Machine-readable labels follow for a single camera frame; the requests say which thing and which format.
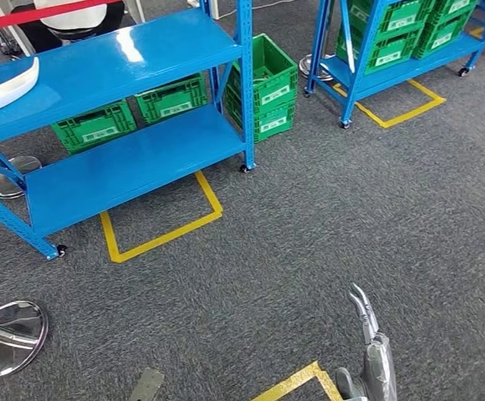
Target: robotic arm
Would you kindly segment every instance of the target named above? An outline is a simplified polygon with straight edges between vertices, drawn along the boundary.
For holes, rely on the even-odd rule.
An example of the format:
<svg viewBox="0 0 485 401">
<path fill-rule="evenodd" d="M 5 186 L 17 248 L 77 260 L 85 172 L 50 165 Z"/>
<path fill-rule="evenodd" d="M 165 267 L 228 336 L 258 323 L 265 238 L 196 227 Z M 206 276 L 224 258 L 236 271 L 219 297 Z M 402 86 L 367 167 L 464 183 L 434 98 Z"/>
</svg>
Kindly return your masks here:
<svg viewBox="0 0 485 401">
<path fill-rule="evenodd" d="M 360 377 L 352 379 L 346 368 L 335 372 L 339 393 L 349 401 L 397 401 L 397 383 L 389 338 L 379 331 L 371 303 L 361 288 L 352 284 L 348 299 L 356 306 L 366 347 Z"/>
</svg>

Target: green plastic crate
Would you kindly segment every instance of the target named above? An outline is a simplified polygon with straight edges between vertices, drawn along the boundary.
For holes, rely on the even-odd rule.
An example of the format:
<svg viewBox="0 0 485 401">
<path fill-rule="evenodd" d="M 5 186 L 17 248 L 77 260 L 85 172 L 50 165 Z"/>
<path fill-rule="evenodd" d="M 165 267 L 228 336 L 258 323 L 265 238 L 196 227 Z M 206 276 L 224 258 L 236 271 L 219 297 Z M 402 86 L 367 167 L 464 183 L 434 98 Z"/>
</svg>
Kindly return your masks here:
<svg viewBox="0 0 485 401">
<path fill-rule="evenodd" d="M 383 11 L 375 40 L 396 37 L 422 28 L 436 0 L 405 0 L 390 4 Z M 351 26 L 364 33 L 372 7 L 372 0 L 348 0 Z"/>
<path fill-rule="evenodd" d="M 279 104 L 296 98 L 298 66 L 264 33 L 255 36 L 253 47 L 254 113 L 276 109 Z M 228 88 L 240 97 L 240 68 L 233 64 Z"/>
<path fill-rule="evenodd" d="M 226 88 L 224 98 L 226 109 L 227 109 L 229 115 L 242 128 L 243 119 L 240 116 L 240 98 L 230 88 Z M 292 99 L 286 103 L 277 105 L 273 110 L 262 114 L 255 114 L 254 142 L 261 142 L 273 135 L 291 129 L 295 118 L 295 102 L 295 99 Z"/>
<path fill-rule="evenodd" d="M 438 0 L 427 23 L 440 25 L 467 13 L 471 15 L 477 0 Z"/>
<path fill-rule="evenodd" d="M 135 94 L 135 97 L 147 124 L 156 123 L 207 103 L 206 80 L 202 74 L 179 79 Z"/>
<path fill-rule="evenodd" d="M 373 43 L 370 49 L 370 56 L 365 68 L 365 74 L 374 73 L 381 69 L 386 69 L 391 65 L 401 63 L 410 58 L 412 52 L 415 48 L 421 30 L 403 33 L 397 37 L 380 40 Z M 352 38 L 352 50 L 354 59 L 358 58 L 360 46 L 361 46 L 363 36 L 362 32 L 354 27 L 350 27 L 350 36 Z M 344 41 L 343 28 L 341 28 L 339 36 L 337 39 L 335 53 L 338 58 L 348 62 L 347 56 L 347 44 Z"/>
<path fill-rule="evenodd" d="M 426 24 L 413 56 L 424 58 L 452 43 L 461 33 L 469 17 L 470 13 L 465 13 L 438 25 Z"/>
<path fill-rule="evenodd" d="M 51 124 L 57 137 L 72 155 L 129 134 L 137 129 L 125 99 L 73 119 Z"/>
</svg>

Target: red barrier rope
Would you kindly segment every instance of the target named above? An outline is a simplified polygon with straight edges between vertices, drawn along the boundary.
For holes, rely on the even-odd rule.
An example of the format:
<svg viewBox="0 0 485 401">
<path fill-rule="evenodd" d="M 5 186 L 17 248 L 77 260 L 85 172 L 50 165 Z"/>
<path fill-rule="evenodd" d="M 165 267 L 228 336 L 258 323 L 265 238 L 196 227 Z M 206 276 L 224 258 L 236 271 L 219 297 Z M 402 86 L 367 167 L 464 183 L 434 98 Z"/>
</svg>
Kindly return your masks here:
<svg viewBox="0 0 485 401">
<path fill-rule="evenodd" d="M 8 27 L 9 25 L 18 25 L 19 23 L 30 23 L 41 18 L 52 17 L 54 15 L 70 13 L 70 11 L 77 11 L 83 8 L 98 6 L 100 4 L 116 3 L 119 1 L 120 0 L 81 0 L 75 3 L 61 4 L 60 6 L 51 6 L 39 8 L 37 10 L 2 15 L 0 16 L 0 28 Z"/>
</svg>

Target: shelf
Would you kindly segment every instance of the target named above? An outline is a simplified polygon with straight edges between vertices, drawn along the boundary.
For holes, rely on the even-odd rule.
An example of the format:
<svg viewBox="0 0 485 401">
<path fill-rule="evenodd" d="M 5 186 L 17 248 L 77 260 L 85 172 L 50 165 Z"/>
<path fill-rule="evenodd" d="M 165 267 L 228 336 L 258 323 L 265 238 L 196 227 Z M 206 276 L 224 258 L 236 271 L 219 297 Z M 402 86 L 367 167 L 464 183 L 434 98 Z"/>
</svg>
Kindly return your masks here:
<svg viewBox="0 0 485 401">
<path fill-rule="evenodd" d="M 241 46 L 200 9 L 40 53 L 38 83 L 0 109 L 0 141 L 241 55 Z M 32 62 L 0 65 L 0 83 Z"/>
<path fill-rule="evenodd" d="M 27 174 L 34 231 L 46 236 L 243 151 L 208 104 Z"/>
<path fill-rule="evenodd" d="M 410 58 L 404 63 L 396 64 L 388 69 L 364 75 L 360 80 L 359 86 L 356 88 L 355 100 L 366 98 L 381 90 L 387 89 L 407 79 L 417 77 L 418 75 L 450 63 L 480 50 L 482 46 L 483 43 L 477 38 L 461 33 L 455 42 L 421 60 Z M 348 90 L 350 82 L 350 70 L 347 63 L 338 57 L 332 57 L 322 59 L 321 65 L 332 74 L 343 88 Z"/>
</svg>

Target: yellow tape marking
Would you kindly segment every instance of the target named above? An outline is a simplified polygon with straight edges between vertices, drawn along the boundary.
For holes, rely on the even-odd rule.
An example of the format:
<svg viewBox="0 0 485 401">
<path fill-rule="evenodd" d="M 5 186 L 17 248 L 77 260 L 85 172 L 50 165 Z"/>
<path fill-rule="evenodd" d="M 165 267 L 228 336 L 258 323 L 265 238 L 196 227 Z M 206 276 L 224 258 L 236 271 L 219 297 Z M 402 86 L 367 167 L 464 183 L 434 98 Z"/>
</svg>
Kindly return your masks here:
<svg viewBox="0 0 485 401">
<path fill-rule="evenodd" d="M 329 396 L 330 401 L 343 401 L 337 388 L 333 384 L 329 374 L 325 370 L 321 370 L 317 361 L 306 366 L 297 373 L 290 376 L 283 382 L 278 383 L 273 388 L 270 388 L 264 393 L 255 397 L 252 401 L 276 401 L 286 394 L 307 383 L 312 378 L 316 378 Z"/>
<path fill-rule="evenodd" d="M 382 128 L 390 128 L 393 125 L 403 123 L 408 119 L 412 119 L 413 117 L 417 117 L 419 114 L 423 114 L 428 110 L 434 109 L 436 106 L 439 106 L 440 104 L 445 103 L 446 101 L 446 98 L 442 98 L 438 94 L 434 93 L 433 91 L 428 88 L 426 88 L 421 84 L 419 84 L 418 81 L 414 81 L 413 79 L 408 79 L 408 82 L 414 86 L 415 88 L 417 88 L 421 91 L 423 94 L 426 94 L 427 96 L 431 98 L 432 100 L 430 100 L 427 104 L 423 104 L 422 106 L 418 107 L 416 109 L 409 111 L 408 113 L 401 114 L 399 117 L 394 117 L 393 119 L 388 119 L 385 121 L 381 119 L 380 117 L 378 117 L 375 113 L 372 113 L 371 110 L 363 106 L 360 102 L 356 102 L 355 105 L 357 106 L 358 109 L 364 112 L 365 114 L 375 121 L 376 124 L 380 125 Z M 347 96 L 347 93 L 341 88 L 341 84 L 335 84 L 333 86 L 333 88 L 335 89 L 337 92 L 342 94 L 343 96 Z"/>
<path fill-rule="evenodd" d="M 480 28 L 473 29 L 472 31 L 469 31 L 469 34 L 471 36 L 474 36 L 475 38 L 477 38 L 477 39 L 482 39 L 483 32 L 484 32 L 484 27 L 480 27 Z"/>
<path fill-rule="evenodd" d="M 132 257 L 138 256 L 147 251 L 150 251 L 151 249 L 165 244 L 169 241 L 174 240 L 179 236 L 183 236 L 187 232 L 196 230 L 196 228 L 204 226 L 207 223 L 211 223 L 212 221 L 217 220 L 222 216 L 224 209 L 221 203 L 217 199 L 217 197 L 213 193 L 213 190 L 211 189 L 209 183 L 206 180 L 206 177 L 201 171 L 196 171 L 194 173 L 196 178 L 198 180 L 198 183 L 202 190 L 206 195 L 207 200 L 211 204 L 211 207 L 213 208 L 213 211 L 209 215 L 200 217 L 196 221 L 192 221 L 191 223 L 186 224 L 184 226 L 181 226 L 174 231 L 170 231 L 162 236 L 158 236 L 150 241 L 145 242 L 144 244 L 130 249 L 129 251 L 125 251 L 120 253 L 118 250 L 118 244 L 116 243 L 116 238 L 114 235 L 114 230 L 113 229 L 113 223 L 110 222 L 110 217 L 107 211 L 104 211 L 99 214 L 99 217 L 101 219 L 101 226 L 103 227 L 103 232 L 105 234 L 105 240 L 107 242 L 107 249 L 109 251 L 111 261 L 116 261 L 116 263 L 122 263 L 123 261 L 128 261 Z"/>
</svg>

